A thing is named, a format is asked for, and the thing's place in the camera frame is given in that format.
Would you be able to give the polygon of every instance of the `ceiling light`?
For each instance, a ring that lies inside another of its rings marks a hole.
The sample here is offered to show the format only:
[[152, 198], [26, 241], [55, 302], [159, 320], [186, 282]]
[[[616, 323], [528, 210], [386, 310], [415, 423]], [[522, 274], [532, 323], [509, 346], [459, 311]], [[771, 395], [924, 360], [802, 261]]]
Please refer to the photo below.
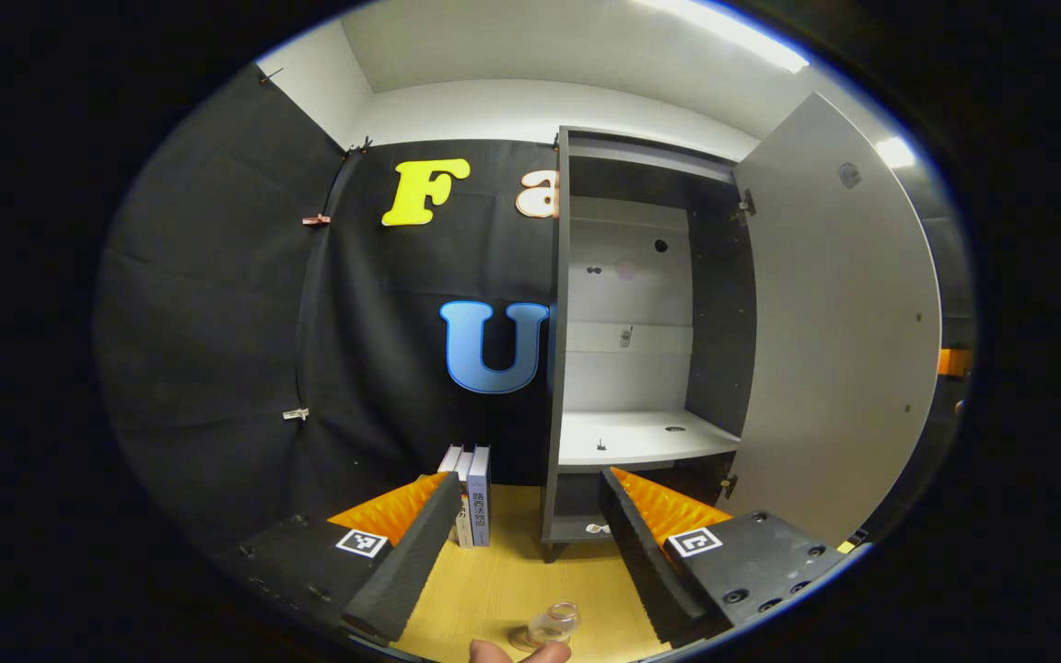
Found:
[[904, 168], [915, 163], [911, 149], [906, 146], [903, 139], [898, 136], [880, 140], [879, 143], [875, 143], [875, 150], [879, 150], [879, 156], [891, 168]]
[[712, 4], [699, 3], [696, 0], [634, 0], [636, 3], [648, 5], [655, 10], [668, 12], [677, 17], [683, 17], [692, 24], [698, 24], [705, 30], [709, 30], [721, 38], [742, 46], [752, 53], [767, 59], [778, 67], [797, 73], [801, 68], [807, 67], [806, 59], [801, 58], [787, 46], [783, 46], [775, 38], [750, 29], [742, 24], [735, 18], [724, 13], [724, 7], [716, 7]]

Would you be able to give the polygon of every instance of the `yellow wooden floor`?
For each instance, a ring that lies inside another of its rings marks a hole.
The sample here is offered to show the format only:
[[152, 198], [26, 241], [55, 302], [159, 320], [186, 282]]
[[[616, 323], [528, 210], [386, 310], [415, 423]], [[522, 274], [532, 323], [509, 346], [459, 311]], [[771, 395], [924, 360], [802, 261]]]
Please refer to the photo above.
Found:
[[424, 659], [469, 659], [469, 641], [488, 639], [514, 660], [506, 634], [552, 604], [580, 609], [571, 663], [624, 663], [669, 649], [654, 636], [645, 608], [613, 541], [568, 546], [543, 563], [536, 486], [492, 486], [490, 545], [463, 548], [446, 541], [429, 583], [394, 647]]

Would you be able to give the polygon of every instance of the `finger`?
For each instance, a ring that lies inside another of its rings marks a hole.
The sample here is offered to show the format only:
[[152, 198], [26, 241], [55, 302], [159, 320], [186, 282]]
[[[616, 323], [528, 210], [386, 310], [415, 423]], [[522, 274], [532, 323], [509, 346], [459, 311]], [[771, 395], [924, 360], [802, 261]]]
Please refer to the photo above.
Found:
[[469, 643], [469, 663], [514, 663], [514, 661], [502, 651], [502, 647], [483, 639], [475, 639]]
[[563, 663], [564, 660], [571, 658], [571, 647], [561, 642], [547, 642], [546, 645], [540, 647], [539, 651], [523, 659], [522, 663]]

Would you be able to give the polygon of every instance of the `open cabinet door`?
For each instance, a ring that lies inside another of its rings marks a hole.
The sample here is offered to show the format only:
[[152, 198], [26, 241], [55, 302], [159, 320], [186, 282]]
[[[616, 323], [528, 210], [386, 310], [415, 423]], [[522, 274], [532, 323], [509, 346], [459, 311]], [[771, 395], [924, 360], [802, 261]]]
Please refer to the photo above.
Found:
[[755, 265], [755, 368], [724, 504], [839, 545], [925, 424], [939, 291], [895, 173], [814, 93], [734, 168]]

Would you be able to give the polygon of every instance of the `book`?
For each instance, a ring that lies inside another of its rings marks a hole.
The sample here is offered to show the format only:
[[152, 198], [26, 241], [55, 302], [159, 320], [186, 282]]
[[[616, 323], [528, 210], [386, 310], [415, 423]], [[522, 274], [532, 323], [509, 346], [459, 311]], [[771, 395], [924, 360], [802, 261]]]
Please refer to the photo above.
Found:
[[457, 458], [456, 473], [460, 478], [460, 511], [456, 518], [457, 544], [460, 547], [472, 547], [472, 527], [469, 525], [469, 496], [466, 479], [469, 467], [472, 466], [472, 452], [463, 450]]
[[460, 444], [451, 446], [446, 452], [445, 457], [441, 458], [441, 465], [437, 467], [436, 471], [454, 471], [456, 469], [456, 461], [460, 458]]
[[489, 545], [489, 448], [476, 448], [466, 478], [472, 545]]

